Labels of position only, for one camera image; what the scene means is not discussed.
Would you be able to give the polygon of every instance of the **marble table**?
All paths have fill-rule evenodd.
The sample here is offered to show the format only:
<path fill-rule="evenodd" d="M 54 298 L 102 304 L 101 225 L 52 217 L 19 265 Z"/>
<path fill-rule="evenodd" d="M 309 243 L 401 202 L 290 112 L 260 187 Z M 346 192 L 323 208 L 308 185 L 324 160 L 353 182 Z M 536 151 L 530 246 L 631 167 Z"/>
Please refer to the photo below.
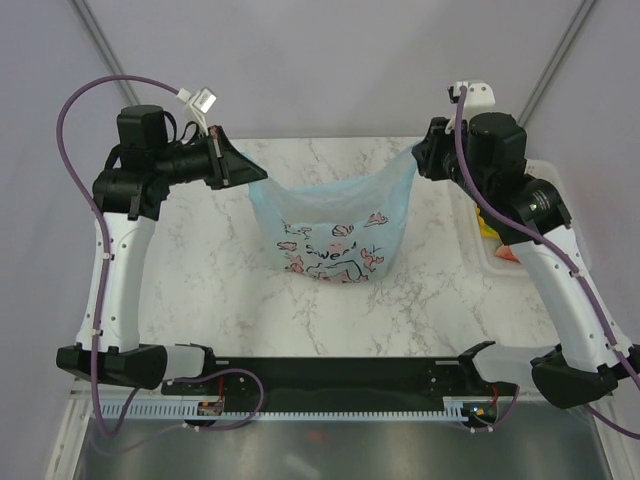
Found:
<path fill-rule="evenodd" d="M 284 186 L 378 171 L 415 138 L 237 140 Z M 141 341 L 194 342 L 218 355 L 457 355 L 483 340 L 558 341 L 528 278 L 478 269 L 447 182 L 414 179 L 393 269 L 380 282 L 334 285 L 270 269 L 247 187 L 177 186 L 145 266 Z"/>

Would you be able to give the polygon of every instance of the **gray wall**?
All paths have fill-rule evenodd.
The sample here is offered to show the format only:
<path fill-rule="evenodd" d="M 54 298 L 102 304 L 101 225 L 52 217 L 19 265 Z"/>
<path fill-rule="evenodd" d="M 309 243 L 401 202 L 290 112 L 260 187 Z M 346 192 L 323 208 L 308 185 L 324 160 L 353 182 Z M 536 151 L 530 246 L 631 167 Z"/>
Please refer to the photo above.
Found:
<path fill-rule="evenodd" d="M 127 73 L 208 85 L 211 121 L 255 138 L 423 135 L 469 77 L 517 113 L 580 0 L 89 3 Z"/>
<path fill-rule="evenodd" d="M 529 154 L 552 160 L 574 200 L 593 277 L 616 321 L 640 343 L 640 3 L 596 7 L 529 125 Z M 621 389 L 640 430 L 638 392 Z"/>
<path fill-rule="evenodd" d="M 42 478 L 71 376 L 55 368 L 73 343 L 91 274 L 92 214 L 55 142 L 65 99 L 104 75 L 64 0 L 0 7 L 0 477 Z M 112 144 L 121 100 L 103 86 L 72 112 L 68 150 L 95 177 Z"/>

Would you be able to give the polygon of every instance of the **plastic bag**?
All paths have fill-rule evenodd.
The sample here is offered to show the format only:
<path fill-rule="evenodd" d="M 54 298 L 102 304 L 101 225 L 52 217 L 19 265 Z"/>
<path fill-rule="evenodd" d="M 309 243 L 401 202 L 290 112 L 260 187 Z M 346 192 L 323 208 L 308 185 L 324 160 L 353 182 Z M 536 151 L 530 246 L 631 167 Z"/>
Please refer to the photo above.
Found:
<path fill-rule="evenodd" d="M 362 177 L 289 190 L 271 178 L 249 184 L 270 262 L 335 283 L 379 280 L 402 242 L 415 171 L 405 150 Z"/>

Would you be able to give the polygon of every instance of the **plastic container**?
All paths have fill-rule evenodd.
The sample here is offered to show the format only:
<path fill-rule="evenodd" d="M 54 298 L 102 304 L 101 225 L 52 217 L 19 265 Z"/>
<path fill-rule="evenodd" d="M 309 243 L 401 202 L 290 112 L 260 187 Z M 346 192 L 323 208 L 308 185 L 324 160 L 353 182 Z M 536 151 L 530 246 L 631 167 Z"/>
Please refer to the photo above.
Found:
<path fill-rule="evenodd" d="M 533 175 L 537 178 L 542 178 L 544 180 L 548 180 L 551 182 L 560 192 L 562 199 L 564 200 L 567 208 L 569 209 L 569 213 L 571 213 L 571 202 L 567 197 L 566 190 L 562 183 L 562 179 L 560 178 L 560 174 L 558 170 L 547 161 L 543 160 L 528 160 L 527 161 L 527 173 Z M 478 251 L 478 259 L 480 262 L 480 268 L 483 270 L 485 274 L 488 275 L 500 275 L 500 276 L 513 276 L 513 277 L 524 277 L 527 276 L 527 271 L 524 269 L 522 265 L 516 262 L 511 262 L 509 260 L 504 260 L 502 258 L 498 258 L 494 255 L 496 249 L 502 245 L 500 240 L 495 238 L 484 238 L 480 234 L 480 227 L 478 225 L 478 220 L 476 217 L 476 203 L 466 195 L 459 195 L 457 192 L 452 191 L 452 201 L 454 202 L 462 202 L 462 208 L 456 209 L 459 214 L 467 216 L 467 223 L 471 225 L 471 236 L 472 242 L 475 244 L 475 248 Z M 582 241 L 582 235 L 580 231 L 580 227 L 578 226 L 575 218 L 572 218 L 571 223 L 574 231 L 576 232 L 576 237 L 578 241 L 578 247 L 580 248 L 580 252 L 582 254 L 582 258 L 585 262 L 585 265 L 588 270 L 591 269 L 591 257 L 589 256 L 584 242 Z"/>

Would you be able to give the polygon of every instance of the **toy in bin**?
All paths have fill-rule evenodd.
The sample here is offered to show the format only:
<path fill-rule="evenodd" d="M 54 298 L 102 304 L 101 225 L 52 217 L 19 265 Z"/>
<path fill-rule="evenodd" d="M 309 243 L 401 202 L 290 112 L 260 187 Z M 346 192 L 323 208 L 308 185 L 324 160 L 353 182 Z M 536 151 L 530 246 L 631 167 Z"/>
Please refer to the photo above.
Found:
<path fill-rule="evenodd" d="M 332 283 L 381 279 L 404 236 L 416 172 L 405 150 L 379 172 L 286 189 L 273 179 L 249 184 L 274 268 Z"/>
<path fill-rule="evenodd" d="M 480 216 L 480 209 L 476 207 L 476 218 L 478 219 L 478 227 L 480 228 L 480 235 L 483 238 L 495 238 L 500 240 L 500 235 L 493 228 L 487 225 L 484 219 Z M 497 258 L 502 258 L 503 260 L 508 260 L 510 262 L 520 263 L 518 261 L 518 257 L 513 254 L 511 247 L 508 245 L 500 245 L 494 255 Z"/>

